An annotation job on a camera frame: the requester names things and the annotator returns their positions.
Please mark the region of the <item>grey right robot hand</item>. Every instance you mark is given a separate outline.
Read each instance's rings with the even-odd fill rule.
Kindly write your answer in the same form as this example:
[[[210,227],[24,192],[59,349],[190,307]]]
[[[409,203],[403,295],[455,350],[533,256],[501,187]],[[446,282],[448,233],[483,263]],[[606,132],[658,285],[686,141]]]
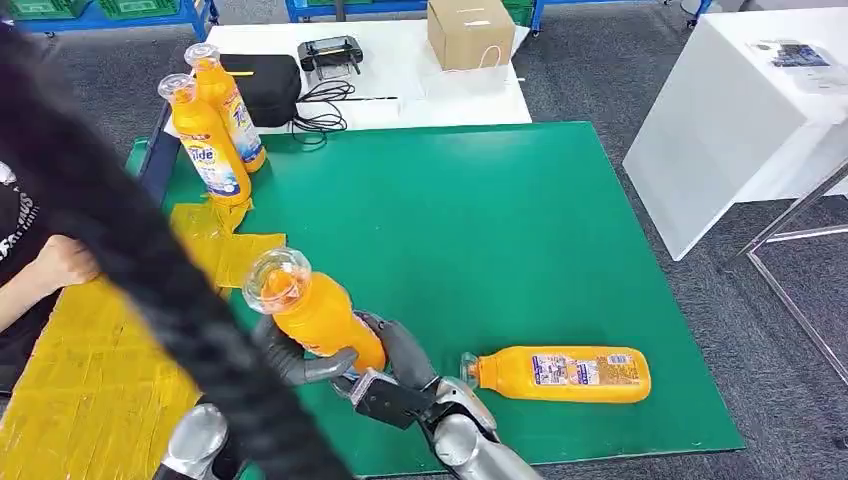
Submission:
[[[354,314],[364,321],[380,340],[391,368],[391,375],[401,385],[425,390],[438,379],[426,352],[404,325],[363,310],[355,310]]]

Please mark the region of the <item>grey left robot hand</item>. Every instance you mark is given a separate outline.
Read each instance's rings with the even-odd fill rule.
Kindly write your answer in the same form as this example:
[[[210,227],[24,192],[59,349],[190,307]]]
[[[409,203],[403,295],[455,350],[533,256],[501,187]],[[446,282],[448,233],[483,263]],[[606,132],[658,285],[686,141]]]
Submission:
[[[308,358],[305,348],[285,334],[269,315],[260,317],[251,338],[287,384],[300,386],[327,381],[340,395],[350,393],[353,381],[345,374],[358,359],[355,349],[344,347],[329,357]]]

